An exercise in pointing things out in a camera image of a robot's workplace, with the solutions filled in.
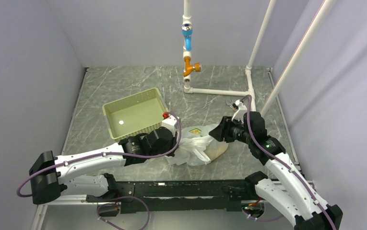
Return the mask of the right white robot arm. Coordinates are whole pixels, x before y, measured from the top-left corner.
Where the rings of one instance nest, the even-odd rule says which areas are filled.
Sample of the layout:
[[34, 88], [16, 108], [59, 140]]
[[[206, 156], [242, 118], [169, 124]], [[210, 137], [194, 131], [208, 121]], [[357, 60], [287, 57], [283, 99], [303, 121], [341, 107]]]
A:
[[296, 169], [282, 144], [268, 135], [260, 113], [245, 113], [242, 121], [224, 116], [209, 135], [219, 142], [247, 144], [252, 156], [285, 188], [279, 189], [265, 173], [258, 171], [245, 178], [244, 192], [248, 198], [268, 201], [295, 230], [340, 228], [342, 210], [338, 205], [329, 205]]

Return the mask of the white plastic bag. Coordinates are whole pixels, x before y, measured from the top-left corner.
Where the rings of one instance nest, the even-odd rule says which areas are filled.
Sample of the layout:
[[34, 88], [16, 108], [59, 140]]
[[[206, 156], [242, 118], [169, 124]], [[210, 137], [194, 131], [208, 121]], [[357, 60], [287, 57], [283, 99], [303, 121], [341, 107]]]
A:
[[219, 142], [209, 135], [217, 124], [190, 126], [182, 129], [182, 138], [174, 156], [166, 156], [170, 165], [187, 164], [203, 166], [220, 157], [228, 149], [228, 144]]

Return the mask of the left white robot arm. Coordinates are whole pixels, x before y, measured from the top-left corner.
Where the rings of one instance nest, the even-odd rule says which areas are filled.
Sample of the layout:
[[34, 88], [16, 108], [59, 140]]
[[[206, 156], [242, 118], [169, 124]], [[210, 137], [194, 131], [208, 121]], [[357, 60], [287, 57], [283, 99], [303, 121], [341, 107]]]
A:
[[115, 177], [109, 173], [99, 176], [87, 173], [173, 156], [180, 138], [179, 132], [160, 127], [85, 153], [54, 156], [51, 151], [45, 151], [29, 170], [32, 201], [41, 205], [69, 195], [90, 195], [112, 201], [118, 194]]

